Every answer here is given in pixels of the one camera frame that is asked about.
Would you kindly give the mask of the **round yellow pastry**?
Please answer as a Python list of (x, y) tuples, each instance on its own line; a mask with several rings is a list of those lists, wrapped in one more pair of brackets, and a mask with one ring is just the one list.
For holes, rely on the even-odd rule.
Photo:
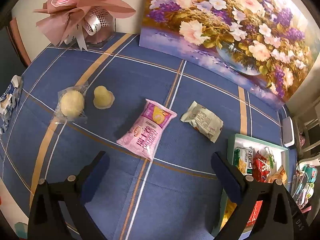
[(68, 87), (58, 92), (58, 102), (53, 114), (55, 124), (67, 122), (85, 123), (85, 96), (88, 89), (88, 82), (82, 85)]

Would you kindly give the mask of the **pink snack packet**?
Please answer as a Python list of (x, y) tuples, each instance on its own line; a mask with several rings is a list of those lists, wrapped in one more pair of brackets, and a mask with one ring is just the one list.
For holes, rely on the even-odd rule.
[(135, 155), (152, 161), (163, 131), (176, 116), (174, 111), (147, 99), (141, 115), (117, 143)]

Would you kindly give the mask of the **yellow jelly cup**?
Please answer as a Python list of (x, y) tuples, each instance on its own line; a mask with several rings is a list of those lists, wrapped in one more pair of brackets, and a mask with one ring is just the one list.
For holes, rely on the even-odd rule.
[(94, 89), (93, 104), (97, 109), (108, 109), (114, 103), (114, 94), (104, 86), (97, 86)]

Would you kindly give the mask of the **pile of small trinkets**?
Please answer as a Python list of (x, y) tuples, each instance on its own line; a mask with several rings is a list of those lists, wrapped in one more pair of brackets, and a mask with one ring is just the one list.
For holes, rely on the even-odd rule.
[(318, 178), (319, 158), (300, 161), (291, 183), (291, 197), (296, 202), (302, 213), (310, 211), (306, 207), (309, 199), (314, 194), (315, 182)]

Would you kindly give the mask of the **orange yellow snack packet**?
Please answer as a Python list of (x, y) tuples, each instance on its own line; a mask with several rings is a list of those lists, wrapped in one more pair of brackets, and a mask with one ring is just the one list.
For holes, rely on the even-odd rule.
[(286, 174), (286, 171), (285, 171), (285, 168), (283, 167), (283, 165), (281, 165), (281, 167), (277, 170), (276, 173), (274, 173), (273, 175), (269, 175), (267, 177), (267, 182), (273, 183), (277, 179), (281, 180), (281, 182), (284, 185), (287, 183), (287, 174)]

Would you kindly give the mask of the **red snack packet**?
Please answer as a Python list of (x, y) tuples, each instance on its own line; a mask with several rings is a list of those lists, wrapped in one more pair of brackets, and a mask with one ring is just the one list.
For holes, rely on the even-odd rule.
[(267, 164), (267, 159), (257, 152), (253, 158), (253, 178), (256, 181), (265, 183), (269, 173), (270, 168)]

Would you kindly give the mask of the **white teal snack tray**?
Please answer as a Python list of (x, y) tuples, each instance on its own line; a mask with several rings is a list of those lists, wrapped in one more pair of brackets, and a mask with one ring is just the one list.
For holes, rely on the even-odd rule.
[(293, 239), (289, 152), (260, 139), (236, 134), (227, 154), (215, 152), (211, 166), (222, 185), (216, 239)]

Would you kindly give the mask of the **green white snack packet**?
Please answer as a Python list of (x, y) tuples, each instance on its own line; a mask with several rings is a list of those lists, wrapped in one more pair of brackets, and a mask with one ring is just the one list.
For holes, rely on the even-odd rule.
[(253, 150), (250, 148), (237, 147), (233, 154), (233, 165), (243, 174), (252, 175), (253, 172)]

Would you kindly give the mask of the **white power adapter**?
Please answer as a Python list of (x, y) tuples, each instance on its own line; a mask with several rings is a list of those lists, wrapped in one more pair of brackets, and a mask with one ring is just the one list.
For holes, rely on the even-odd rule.
[(285, 147), (290, 147), (295, 144), (293, 122), (289, 116), (282, 120), (282, 140)]

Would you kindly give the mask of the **white lattice shelf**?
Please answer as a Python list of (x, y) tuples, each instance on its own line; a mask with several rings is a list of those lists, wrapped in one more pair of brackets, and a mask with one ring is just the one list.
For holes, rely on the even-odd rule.
[(319, 98), (293, 116), (293, 128), (299, 159), (319, 154)]

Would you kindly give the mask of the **blue white wrapper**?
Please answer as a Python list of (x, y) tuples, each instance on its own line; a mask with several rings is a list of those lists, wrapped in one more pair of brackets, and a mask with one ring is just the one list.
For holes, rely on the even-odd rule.
[(22, 87), (22, 78), (14, 75), (6, 91), (1, 96), (1, 135), (3, 135), (9, 127), (12, 113), (20, 101)]

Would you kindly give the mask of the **beige snack packet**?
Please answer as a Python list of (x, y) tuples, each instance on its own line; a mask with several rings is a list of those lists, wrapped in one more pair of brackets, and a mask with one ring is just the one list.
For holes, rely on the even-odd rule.
[(223, 121), (196, 101), (193, 101), (180, 120), (189, 123), (213, 143), (217, 141), (223, 128)]

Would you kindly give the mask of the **blue plaid tablecloth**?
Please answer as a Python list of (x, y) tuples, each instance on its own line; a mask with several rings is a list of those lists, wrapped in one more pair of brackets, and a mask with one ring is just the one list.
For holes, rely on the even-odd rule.
[(214, 152), (244, 134), (281, 145), (275, 111), (247, 88), (117, 34), (103, 48), (49, 45), (22, 74), (1, 137), (1, 178), (28, 215), (37, 182), (110, 163), (86, 209), (108, 239), (211, 239)]

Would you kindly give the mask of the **floral painting canvas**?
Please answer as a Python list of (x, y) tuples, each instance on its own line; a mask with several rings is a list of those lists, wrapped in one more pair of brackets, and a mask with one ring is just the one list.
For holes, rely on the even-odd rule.
[(197, 64), (279, 109), (319, 63), (302, 0), (146, 0), (142, 47)]

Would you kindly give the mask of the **pink flower bouquet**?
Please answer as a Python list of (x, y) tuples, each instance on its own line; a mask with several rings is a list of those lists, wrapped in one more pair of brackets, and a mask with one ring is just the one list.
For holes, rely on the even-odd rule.
[(109, 26), (108, 18), (129, 18), (135, 14), (122, 0), (47, 0), (36, 13), (48, 17), (36, 22), (43, 35), (55, 46), (76, 40), (87, 50), (85, 38)]

